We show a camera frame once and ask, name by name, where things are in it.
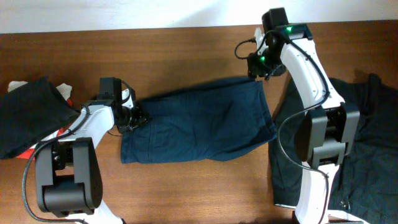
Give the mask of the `navy blue shorts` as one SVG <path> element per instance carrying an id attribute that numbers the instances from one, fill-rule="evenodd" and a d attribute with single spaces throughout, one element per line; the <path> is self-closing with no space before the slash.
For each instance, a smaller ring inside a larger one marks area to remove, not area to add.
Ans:
<path id="1" fill-rule="evenodd" d="M 229 161 L 277 130 L 261 81 L 233 77 L 141 100 L 150 121 L 123 135 L 121 162 Z"/>

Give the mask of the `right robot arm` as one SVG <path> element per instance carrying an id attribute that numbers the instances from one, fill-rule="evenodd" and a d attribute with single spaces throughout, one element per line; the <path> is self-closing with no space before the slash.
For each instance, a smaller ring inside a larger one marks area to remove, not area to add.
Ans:
<path id="1" fill-rule="evenodd" d="M 251 78 L 279 76 L 288 71 L 303 110 L 282 125 L 303 115 L 294 136 L 296 166 L 302 169 L 294 223 L 328 223 L 328 204 L 333 179 L 353 147 L 359 109 L 345 102 L 328 79 L 318 58 L 313 35 L 304 23 L 291 24 L 283 7 L 262 16 L 251 42 L 256 51 L 244 59 Z"/>

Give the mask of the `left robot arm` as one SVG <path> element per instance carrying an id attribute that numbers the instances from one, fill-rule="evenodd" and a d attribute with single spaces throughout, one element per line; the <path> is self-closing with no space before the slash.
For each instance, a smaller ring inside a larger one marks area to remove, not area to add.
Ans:
<path id="1" fill-rule="evenodd" d="M 132 90 L 101 94 L 87 102 L 64 134 L 38 143 L 35 158 L 37 205 L 55 223 L 124 223 L 103 200 L 96 147 L 113 127 L 130 132 L 148 122 Z"/>

